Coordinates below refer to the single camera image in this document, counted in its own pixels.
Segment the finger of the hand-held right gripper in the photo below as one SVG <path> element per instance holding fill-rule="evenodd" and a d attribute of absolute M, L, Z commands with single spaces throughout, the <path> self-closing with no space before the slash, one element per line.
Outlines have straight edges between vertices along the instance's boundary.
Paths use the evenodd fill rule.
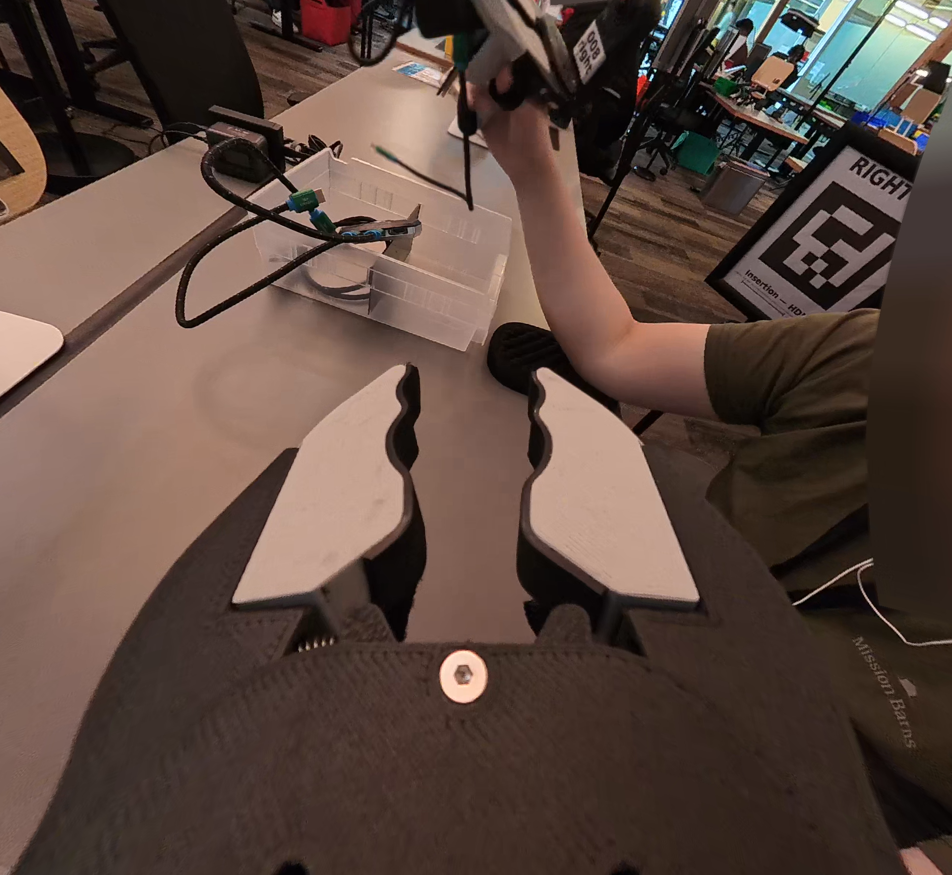
<path fill-rule="evenodd" d="M 573 56 L 555 20 L 541 12 L 534 0 L 471 1 L 486 37 L 504 34 L 523 44 L 523 55 L 505 68 L 510 72 L 511 82 L 503 92 L 504 98 L 573 99 L 576 96 L 579 72 Z M 489 84 L 481 85 L 492 87 L 500 75 Z"/>
<path fill-rule="evenodd" d="M 489 84 L 523 55 L 523 44 L 504 34 L 490 34 L 470 59 L 469 84 Z"/>

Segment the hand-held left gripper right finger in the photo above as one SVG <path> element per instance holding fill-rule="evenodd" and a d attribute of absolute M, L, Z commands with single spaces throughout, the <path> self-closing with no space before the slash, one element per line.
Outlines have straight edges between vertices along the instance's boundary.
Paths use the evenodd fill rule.
<path fill-rule="evenodd" d="M 700 604 L 641 441 L 551 369 L 532 375 L 530 463 L 520 535 L 531 551 L 623 607 Z"/>

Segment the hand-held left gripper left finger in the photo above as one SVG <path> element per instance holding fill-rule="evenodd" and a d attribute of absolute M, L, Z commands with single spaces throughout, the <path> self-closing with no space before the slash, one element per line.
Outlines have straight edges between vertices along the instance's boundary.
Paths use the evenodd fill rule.
<path fill-rule="evenodd" d="M 234 607 L 328 607 L 328 588 L 357 598 L 356 581 L 399 554 L 418 502 L 420 376 L 387 369 L 327 414 L 301 442 L 232 595 Z"/>

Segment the silver hdmi switch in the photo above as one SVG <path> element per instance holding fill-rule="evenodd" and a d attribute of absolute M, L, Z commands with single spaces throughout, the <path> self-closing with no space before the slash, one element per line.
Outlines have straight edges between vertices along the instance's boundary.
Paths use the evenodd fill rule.
<path fill-rule="evenodd" d="M 344 237 L 346 243 L 364 245 L 383 242 L 390 245 L 404 238 L 412 239 L 422 231 L 422 223 L 418 218 L 378 221 L 366 217 L 351 217 L 335 223 L 335 230 L 339 237 Z"/>

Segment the clear plastic bin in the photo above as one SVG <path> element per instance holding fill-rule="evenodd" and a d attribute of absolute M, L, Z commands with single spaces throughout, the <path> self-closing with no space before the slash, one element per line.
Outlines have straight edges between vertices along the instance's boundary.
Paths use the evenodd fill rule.
<path fill-rule="evenodd" d="M 435 343 L 465 351 L 488 334 L 512 237 L 505 215 L 330 149 L 288 172 L 298 189 L 324 196 L 333 221 L 376 221 L 417 211 L 420 234 L 390 245 L 342 246 L 299 266 L 277 286 Z"/>

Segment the person's right hand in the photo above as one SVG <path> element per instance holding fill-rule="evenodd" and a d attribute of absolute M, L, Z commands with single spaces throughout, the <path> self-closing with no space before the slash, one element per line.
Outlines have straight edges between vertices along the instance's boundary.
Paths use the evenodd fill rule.
<path fill-rule="evenodd" d="M 515 186 L 533 173 L 554 170 L 556 150 L 543 104 L 529 98 L 507 110 L 488 85 L 474 83 L 467 84 L 467 95 L 490 153 Z"/>

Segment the black office chair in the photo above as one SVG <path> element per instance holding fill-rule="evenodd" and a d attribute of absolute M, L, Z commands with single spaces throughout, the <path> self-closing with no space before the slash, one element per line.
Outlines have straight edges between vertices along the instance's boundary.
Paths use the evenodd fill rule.
<path fill-rule="evenodd" d="M 660 112 L 663 94 L 653 90 L 648 74 L 637 65 L 619 64 L 583 87 L 574 112 L 580 174 L 611 183 L 630 129 L 645 138 Z"/>

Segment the green storage bin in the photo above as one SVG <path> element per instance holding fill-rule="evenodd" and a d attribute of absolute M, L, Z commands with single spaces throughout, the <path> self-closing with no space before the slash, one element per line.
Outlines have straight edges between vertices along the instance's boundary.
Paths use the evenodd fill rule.
<path fill-rule="evenodd" d="M 720 159 L 718 143 L 696 131 L 684 131 L 671 147 L 676 166 L 709 176 Z"/>

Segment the red bag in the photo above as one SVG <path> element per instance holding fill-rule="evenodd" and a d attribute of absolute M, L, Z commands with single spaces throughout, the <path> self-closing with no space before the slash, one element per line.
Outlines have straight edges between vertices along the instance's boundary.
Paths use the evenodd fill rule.
<path fill-rule="evenodd" d="M 351 37 L 350 0 L 300 0 L 300 33 L 304 39 L 321 46 L 337 47 Z"/>

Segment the black ribbed wrist rest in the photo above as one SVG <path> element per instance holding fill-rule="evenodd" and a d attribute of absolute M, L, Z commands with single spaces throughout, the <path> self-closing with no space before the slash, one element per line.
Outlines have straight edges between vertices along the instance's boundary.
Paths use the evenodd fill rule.
<path fill-rule="evenodd" d="M 550 369 L 617 417 L 622 415 L 619 402 L 601 392 L 577 372 L 547 329 L 523 322 L 503 323 L 488 341 L 485 360 L 496 382 L 524 397 L 530 395 L 533 373 L 539 369 Z"/>

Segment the grey trash can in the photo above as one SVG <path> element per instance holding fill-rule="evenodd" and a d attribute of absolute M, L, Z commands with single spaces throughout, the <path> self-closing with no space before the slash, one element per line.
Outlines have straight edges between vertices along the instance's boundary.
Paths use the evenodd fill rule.
<path fill-rule="evenodd" d="M 769 172 L 739 159 L 720 160 L 701 186 L 702 203 L 722 214 L 740 214 L 769 179 Z"/>

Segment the black power adapter box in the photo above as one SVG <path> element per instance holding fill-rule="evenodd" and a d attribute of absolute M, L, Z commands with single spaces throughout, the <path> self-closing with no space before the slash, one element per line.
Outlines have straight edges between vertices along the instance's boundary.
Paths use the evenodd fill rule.
<path fill-rule="evenodd" d="M 261 184 L 275 176 L 268 165 L 285 172 L 282 125 L 220 106 L 209 107 L 208 119 L 207 143 L 213 155 L 211 167 L 217 174 Z"/>

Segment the framed black white marker sign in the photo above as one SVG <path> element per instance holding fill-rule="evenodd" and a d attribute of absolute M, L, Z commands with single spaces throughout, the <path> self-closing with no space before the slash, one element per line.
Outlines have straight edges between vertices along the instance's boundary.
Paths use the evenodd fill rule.
<path fill-rule="evenodd" d="M 746 321 L 877 309 L 922 155 L 847 123 L 706 278 Z"/>

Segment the acrylic sign holder wooden board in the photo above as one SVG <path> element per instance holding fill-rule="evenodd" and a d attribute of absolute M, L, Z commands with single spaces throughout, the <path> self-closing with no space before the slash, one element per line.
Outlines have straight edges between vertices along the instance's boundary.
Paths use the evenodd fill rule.
<path fill-rule="evenodd" d="M 47 164 L 29 124 L 1 92 L 1 223 L 38 205 L 47 186 Z"/>

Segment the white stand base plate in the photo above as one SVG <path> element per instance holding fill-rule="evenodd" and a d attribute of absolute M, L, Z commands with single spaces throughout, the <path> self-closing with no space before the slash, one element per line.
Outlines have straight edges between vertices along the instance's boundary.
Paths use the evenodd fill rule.
<path fill-rule="evenodd" d="M 1 312 L 1 397 L 60 353 L 65 336 L 56 326 Z"/>

